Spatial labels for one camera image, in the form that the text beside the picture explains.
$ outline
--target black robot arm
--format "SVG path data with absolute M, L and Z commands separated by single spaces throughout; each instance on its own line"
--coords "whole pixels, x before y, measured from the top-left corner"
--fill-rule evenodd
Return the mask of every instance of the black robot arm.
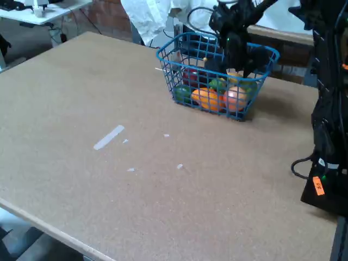
M 209 21 L 219 39 L 224 68 L 244 70 L 244 77 L 265 62 L 262 49 L 248 53 L 247 28 L 256 24 L 264 11 L 277 0 L 239 0 L 230 8 L 219 2 Z M 342 45 L 348 27 L 348 0 L 301 0 L 289 11 L 301 19 L 306 30 L 313 30 L 315 70 L 318 75 L 318 101 L 312 113 L 314 151 L 307 157 L 312 168 L 301 200 L 329 212 L 348 216 L 347 133 L 348 66 Z

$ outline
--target brick wall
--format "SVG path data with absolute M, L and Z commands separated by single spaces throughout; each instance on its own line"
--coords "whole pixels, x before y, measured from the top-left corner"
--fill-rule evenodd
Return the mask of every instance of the brick wall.
M 82 10 L 100 30 L 110 29 L 131 33 L 129 18 L 120 0 L 94 0 L 92 5 Z M 75 16 L 78 23 L 90 26 L 81 12 L 76 11 Z

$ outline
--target orange label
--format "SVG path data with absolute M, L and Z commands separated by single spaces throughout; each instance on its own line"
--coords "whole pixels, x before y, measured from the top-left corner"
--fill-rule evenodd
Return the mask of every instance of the orange label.
M 318 196 L 324 195 L 324 188 L 322 187 L 319 177 L 313 177 L 313 183 Z

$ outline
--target green fruit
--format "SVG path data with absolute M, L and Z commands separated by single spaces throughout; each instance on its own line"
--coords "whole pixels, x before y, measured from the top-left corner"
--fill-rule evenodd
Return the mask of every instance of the green fruit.
M 174 99 L 177 102 L 191 103 L 191 91 L 187 85 L 178 85 L 173 89 Z
M 224 94 L 226 91 L 226 81 L 223 78 L 213 79 L 209 83 L 209 88 L 213 89 L 214 91 L 220 94 Z
M 240 81 L 240 86 L 245 90 L 248 98 L 252 98 L 257 91 L 257 83 L 249 81 Z

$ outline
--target tabletop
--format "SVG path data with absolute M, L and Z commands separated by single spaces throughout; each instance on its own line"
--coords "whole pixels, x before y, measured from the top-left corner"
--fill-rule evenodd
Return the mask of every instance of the tabletop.
M 22 11 L 5 11 L 0 9 L 0 17 L 25 23 L 42 25 L 67 15 L 76 9 L 81 9 L 89 4 L 92 4 L 92 2 L 92 0 L 64 0 L 61 3 L 49 4 L 47 9 L 45 9 L 43 12 L 43 17 L 36 17 L 30 9 Z
M 252 34 L 257 34 L 261 36 L 267 36 L 270 38 L 275 38 L 283 41 L 295 42 L 302 45 L 314 45 L 312 34 L 301 34 L 301 33 L 292 33 L 284 32 L 280 30 L 274 30 L 271 28 L 263 26 L 249 26 L 248 32 Z
M 156 67 L 86 33 L 0 74 L 0 206 L 95 260 L 329 260 L 335 217 L 290 172 L 316 90 L 269 78 L 237 122 L 173 102 Z

